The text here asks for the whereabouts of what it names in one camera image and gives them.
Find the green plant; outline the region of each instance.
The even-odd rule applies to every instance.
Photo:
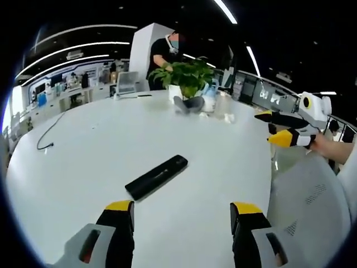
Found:
[[[204,87],[205,83],[212,83],[213,69],[202,58],[188,63],[165,64],[152,71],[149,76],[154,76],[154,80],[160,79],[165,88],[169,85],[180,86],[182,95],[192,98],[198,90]],[[167,66],[171,66],[173,71],[166,70]]]

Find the black ceiling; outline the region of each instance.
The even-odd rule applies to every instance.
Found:
[[[208,62],[218,68],[222,66],[222,57],[229,45],[237,56],[238,69],[255,73],[245,48],[249,45],[260,74],[296,92],[333,90],[348,96],[355,93],[357,41],[354,9],[336,4],[324,4],[321,7],[291,2],[223,2],[232,11],[238,25],[232,25],[213,0],[170,3],[163,0],[143,3],[109,1],[105,16],[80,16],[80,19],[67,23],[48,23],[42,27],[38,41],[57,32],[85,25],[112,23],[136,26],[137,29],[101,27],[66,33],[39,44],[36,52],[35,49],[30,50],[25,58],[25,66],[44,55],[74,45],[101,41],[131,43],[135,31],[157,22],[183,31],[189,40],[184,52],[192,56],[207,56]],[[130,48],[130,45],[100,45],[82,50],[85,56],[110,54],[115,58],[129,58]],[[66,54],[67,51],[44,60],[24,74],[34,75],[62,63]],[[289,74],[292,83],[287,84],[276,78],[278,71]]]

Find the white round table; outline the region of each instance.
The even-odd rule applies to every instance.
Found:
[[[19,141],[6,188],[38,256],[55,263],[64,244],[105,206],[130,199],[124,186],[174,155],[188,167],[135,206],[132,267],[234,267],[230,202],[266,214],[271,187],[268,127],[232,101],[232,124],[176,114],[167,92],[99,100],[67,111]]]

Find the face mask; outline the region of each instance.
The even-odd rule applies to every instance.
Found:
[[[178,41],[171,41],[170,43],[174,48],[179,49],[179,42]]]

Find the black cable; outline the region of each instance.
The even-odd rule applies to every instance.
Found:
[[[64,112],[64,113],[56,120],[56,122],[55,122],[48,130],[46,130],[46,132],[40,137],[40,139],[39,139],[38,142],[37,142],[37,146],[36,146],[38,150],[43,150],[43,149],[52,147],[52,146],[54,145],[54,143],[51,142],[50,144],[48,144],[48,145],[46,145],[46,146],[44,146],[44,147],[41,147],[41,148],[38,147],[39,144],[40,144],[40,142],[41,142],[41,140],[43,139],[43,137],[58,123],[58,121],[62,118],[62,116],[64,116],[65,113],[66,113],[66,112]]]

